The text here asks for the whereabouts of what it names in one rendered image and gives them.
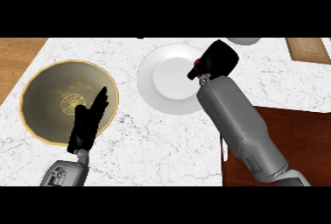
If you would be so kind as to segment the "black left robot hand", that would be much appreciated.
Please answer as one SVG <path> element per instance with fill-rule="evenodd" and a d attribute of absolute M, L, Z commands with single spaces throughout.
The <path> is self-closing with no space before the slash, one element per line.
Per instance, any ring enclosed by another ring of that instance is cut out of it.
<path fill-rule="evenodd" d="M 91 108 L 85 105 L 76 106 L 75 128 L 67 146 L 70 153 L 76 153 L 79 150 L 91 151 L 100 131 L 100 122 L 109 105 L 109 88 L 104 87 Z"/>

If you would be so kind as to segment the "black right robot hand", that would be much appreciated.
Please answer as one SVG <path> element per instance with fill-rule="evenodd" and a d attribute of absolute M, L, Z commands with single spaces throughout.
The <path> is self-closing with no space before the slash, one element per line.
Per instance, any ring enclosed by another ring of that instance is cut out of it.
<path fill-rule="evenodd" d="M 210 75 L 210 79 L 228 76 L 239 64 L 240 56 L 236 50 L 219 39 L 212 43 L 203 56 L 196 60 L 188 78 L 194 80 L 202 78 L 205 74 Z"/>

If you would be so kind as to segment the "tan wooden board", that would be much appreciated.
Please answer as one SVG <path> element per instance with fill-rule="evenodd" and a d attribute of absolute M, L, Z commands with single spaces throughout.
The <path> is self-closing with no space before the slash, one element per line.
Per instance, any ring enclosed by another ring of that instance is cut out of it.
<path fill-rule="evenodd" d="M 331 64 L 331 58 L 321 38 L 287 38 L 286 42 L 295 61 Z"/>

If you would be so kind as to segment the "white round plate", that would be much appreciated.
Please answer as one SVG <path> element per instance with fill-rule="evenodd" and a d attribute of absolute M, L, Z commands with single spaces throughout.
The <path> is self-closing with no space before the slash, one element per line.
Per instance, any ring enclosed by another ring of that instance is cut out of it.
<path fill-rule="evenodd" d="M 160 112 L 185 116 L 203 109 L 197 100 L 200 82 L 188 78 L 203 51 L 191 45 L 169 44 L 156 48 L 140 65 L 140 93 Z"/>

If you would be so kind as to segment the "grey rounded object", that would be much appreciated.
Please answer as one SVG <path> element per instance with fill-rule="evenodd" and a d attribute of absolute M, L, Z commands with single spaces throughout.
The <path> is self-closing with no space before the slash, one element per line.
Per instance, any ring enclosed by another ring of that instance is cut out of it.
<path fill-rule="evenodd" d="M 240 46 L 250 46 L 259 42 L 261 38 L 228 38 L 228 40 Z"/>

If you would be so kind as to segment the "gold-rimmed grey round tray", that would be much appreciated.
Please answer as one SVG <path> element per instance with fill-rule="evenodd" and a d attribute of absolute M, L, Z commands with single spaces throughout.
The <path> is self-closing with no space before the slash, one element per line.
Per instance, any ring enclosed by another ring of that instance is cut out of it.
<path fill-rule="evenodd" d="M 91 108 L 101 89 L 109 88 L 109 107 L 98 134 L 110 126 L 120 105 L 120 91 L 109 71 L 85 60 L 64 60 L 39 70 L 26 84 L 18 112 L 32 135 L 52 145 L 69 145 L 76 106 Z"/>

